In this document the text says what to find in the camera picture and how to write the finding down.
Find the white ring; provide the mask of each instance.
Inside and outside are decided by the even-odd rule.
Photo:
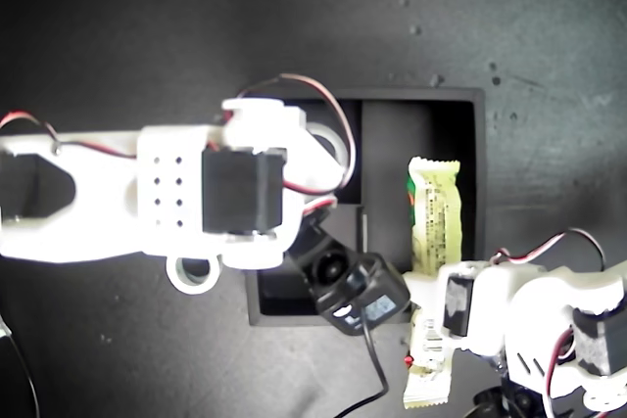
[[[344,141],[337,132],[329,126],[320,124],[319,122],[308,122],[307,131],[309,131],[313,136],[318,136],[328,141],[335,152],[335,160],[343,168],[347,167],[349,164],[349,151],[346,149]]]
[[[181,293],[196,296],[204,294],[216,285],[220,275],[220,265],[217,256],[207,258],[209,274],[207,276],[191,276],[183,268],[183,258],[168,256],[166,259],[166,274],[172,285]]]

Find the camera lens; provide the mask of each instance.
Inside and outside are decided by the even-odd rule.
[[[317,280],[324,286],[333,284],[342,277],[348,266],[349,262],[344,254],[326,253],[317,264],[315,271]]]

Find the mounting hole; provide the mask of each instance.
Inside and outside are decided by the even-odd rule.
[[[184,258],[181,261],[181,267],[189,279],[196,280],[199,284],[209,276],[211,270],[209,261],[206,259]]]
[[[211,289],[219,278],[220,266],[215,256],[210,259],[168,257],[166,273],[181,293],[198,295]]]

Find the cable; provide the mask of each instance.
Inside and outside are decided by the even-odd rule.
[[[303,215],[308,215],[317,209],[326,208],[327,206],[333,206],[336,204],[337,198],[335,198],[334,196],[328,198],[317,198],[305,204],[305,208],[303,209]]]
[[[356,161],[357,161],[357,146],[355,144],[355,136],[353,135],[353,130],[351,129],[351,125],[349,124],[349,121],[346,118],[346,114],[344,113],[344,110],[342,110],[342,107],[340,106],[337,99],[328,90],[328,88],[326,88],[317,80],[307,77],[305,75],[299,75],[297,73],[280,73],[277,77],[271,78],[269,80],[264,80],[262,82],[256,83],[255,85],[251,87],[245,88],[244,90],[242,90],[240,93],[237,94],[237,98],[243,98],[254,89],[259,89],[259,88],[271,85],[280,80],[292,80],[292,81],[304,83],[306,85],[309,85],[309,87],[313,88],[316,92],[318,92],[324,98],[324,100],[330,105],[330,107],[335,112],[335,115],[337,115],[338,119],[340,120],[340,123],[342,124],[342,127],[344,128],[346,140],[348,141],[348,145],[349,145],[349,161],[344,170],[344,175],[336,187],[328,189],[328,190],[313,189],[313,188],[308,188],[306,186],[299,185],[293,182],[286,181],[284,182],[285,188],[295,191],[297,193],[302,193],[304,195],[309,195],[309,196],[324,196],[324,195],[328,195],[329,193],[334,193],[335,191],[344,188],[351,181],[351,178],[353,178],[353,174],[355,173],[355,166],[356,166]]]
[[[553,413],[553,403],[551,402],[551,382],[553,380],[553,373],[555,372],[555,366],[557,365],[557,357],[559,356],[559,350],[564,342],[572,335],[572,328],[568,328],[557,338],[555,346],[551,353],[551,360],[549,361],[549,367],[547,368],[547,378],[545,387],[542,390],[542,404],[545,407],[545,414],[547,418],[555,418]]]
[[[32,376],[30,375],[30,371],[28,370],[28,366],[26,366],[26,361],[24,360],[24,356],[22,355],[22,352],[20,351],[20,348],[18,347],[18,344],[13,339],[13,335],[9,335],[8,338],[11,341],[11,344],[13,345],[13,349],[15,350],[16,355],[18,356],[18,360],[20,361],[20,365],[22,366],[24,374],[26,375],[26,378],[28,379],[28,384],[30,385],[30,391],[32,393],[32,402],[35,405],[35,418],[40,418],[41,413],[39,411],[39,398],[37,398],[37,390],[35,389],[35,385],[32,382]]]
[[[551,247],[553,247],[557,242],[559,242],[568,234],[580,235],[584,237],[588,242],[593,244],[601,257],[601,271],[605,271],[605,267],[606,267],[605,252],[603,251],[601,244],[590,233],[586,232],[583,229],[579,229],[577,227],[569,227],[565,231],[553,235],[544,244],[532,250],[526,255],[512,256],[507,249],[498,249],[497,252],[490,258],[490,262],[494,264],[498,264],[501,261],[501,258],[505,258],[507,261],[511,261],[514,264],[527,263],[529,261],[536,259],[538,256],[544,254],[545,252],[547,252]]]
[[[52,139],[52,141],[54,143],[53,152],[57,152],[57,151],[61,150],[61,148],[64,147],[64,146],[80,146],[80,147],[84,147],[86,149],[90,149],[92,151],[100,152],[102,154],[107,154],[107,155],[113,156],[113,157],[120,157],[120,158],[123,158],[123,159],[136,159],[137,158],[137,156],[134,156],[134,155],[131,155],[131,154],[125,154],[123,152],[116,151],[115,149],[111,149],[111,148],[103,146],[101,144],[95,144],[95,143],[83,142],[83,141],[62,141],[59,138],[59,134],[57,133],[55,128],[52,127],[52,125],[50,123],[48,123],[46,121],[41,121],[41,120],[37,119],[35,116],[33,116],[33,115],[31,115],[30,113],[27,113],[27,112],[9,112],[9,113],[7,113],[2,119],[0,119],[0,129],[2,129],[4,126],[9,124],[10,122],[15,121],[17,119],[27,119],[30,122],[36,124],[37,126],[43,128],[44,131],[46,131],[46,133],[50,136],[50,138]]]
[[[370,335],[370,328],[368,327],[367,316],[365,315],[365,308],[362,307],[361,310],[361,319],[363,324],[363,337],[365,339],[365,346],[368,348],[368,354],[370,355],[370,359],[372,360],[372,365],[376,370],[376,374],[381,381],[381,391],[377,392],[374,395],[369,396],[368,398],[364,398],[362,401],[358,401],[354,405],[349,406],[347,409],[342,411],[340,414],[335,415],[335,418],[344,418],[345,416],[353,413],[358,408],[362,408],[369,403],[373,403],[375,400],[380,399],[384,395],[388,393],[390,390],[390,386],[388,385],[388,380],[385,377],[385,372],[383,372],[383,368],[381,367],[381,363],[379,362],[379,358],[376,355],[376,350],[374,349],[374,342],[372,341],[372,336]]]

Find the red wire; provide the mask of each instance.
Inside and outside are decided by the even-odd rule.
[[[303,215],[311,214],[316,209],[324,208],[326,206],[331,206],[331,205],[333,205],[335,203],[335,201],[336,201],[335,198],[329,198],[329,199],[321,200],[318,203],[316,203],[315,205],[309,206],[308,208],[305,208],[305,210],[303,210]]]
[[[545,408],[551,406],[551,382],[553,381],[553,373],[555,372],[555,366],[557,365],[559,350],[561,349],[561,346],[564,344],[566,339],[570,337],[570,335],[572,335],[572,328],[568,328],[568,330],[559,335],[557,342],[555,342],[553,352],[551,353],[551,360],[549,361],[549,367],[547,369],[547,377],[545,382],[545,394],[547,397],[547,403],[545,403]],[[553,416],[551,409],[545,409],[545,413],[547,414],[547,416]]]

